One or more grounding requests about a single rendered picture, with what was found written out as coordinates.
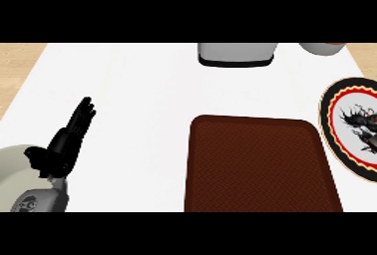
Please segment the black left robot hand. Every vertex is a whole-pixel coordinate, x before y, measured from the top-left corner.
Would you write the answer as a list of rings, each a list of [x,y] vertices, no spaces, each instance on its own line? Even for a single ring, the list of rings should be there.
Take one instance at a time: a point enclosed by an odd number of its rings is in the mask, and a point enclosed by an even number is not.
[[[29,159],[31,168],[40,171],[40,178],[63,178],[71,173],[94,114],[91,98],[84,97],[68,124],[57,130],[49,146],[46,148],[29,146],[25,149],[23,154]]]

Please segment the brown rectangular tray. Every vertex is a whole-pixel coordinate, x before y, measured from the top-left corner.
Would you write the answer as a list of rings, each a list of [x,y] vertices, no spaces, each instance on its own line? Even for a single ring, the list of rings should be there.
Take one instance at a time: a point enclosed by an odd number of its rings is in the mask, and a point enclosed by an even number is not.
[[[198,116],[189,126],[186,212],[340,212],[313,125]]]

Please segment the black red patterned plate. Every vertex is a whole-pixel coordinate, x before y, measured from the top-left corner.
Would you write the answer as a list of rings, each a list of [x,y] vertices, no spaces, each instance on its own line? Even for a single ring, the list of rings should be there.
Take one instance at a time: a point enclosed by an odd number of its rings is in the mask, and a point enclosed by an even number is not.
[[[335,158],[377,183],[377,82],[365,78],[337,81],[318,108],[321,133]]]

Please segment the pale beige round object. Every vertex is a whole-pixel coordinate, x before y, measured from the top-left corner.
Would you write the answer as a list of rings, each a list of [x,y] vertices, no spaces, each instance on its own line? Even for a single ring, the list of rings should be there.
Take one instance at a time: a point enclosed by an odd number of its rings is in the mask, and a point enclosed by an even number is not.
[[[22,193],[31,189],[50,188],[50,182],[38,177],[23,154],[29,144],[0,148],[0,212],[9,212]]]

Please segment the grey round container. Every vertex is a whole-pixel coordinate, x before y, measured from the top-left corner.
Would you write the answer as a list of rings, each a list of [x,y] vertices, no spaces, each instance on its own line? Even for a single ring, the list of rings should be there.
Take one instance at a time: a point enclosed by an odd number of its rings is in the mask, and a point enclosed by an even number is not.
[[[313,55],[332,56],[344,48],[344,43],[300,43],[300,47]]]

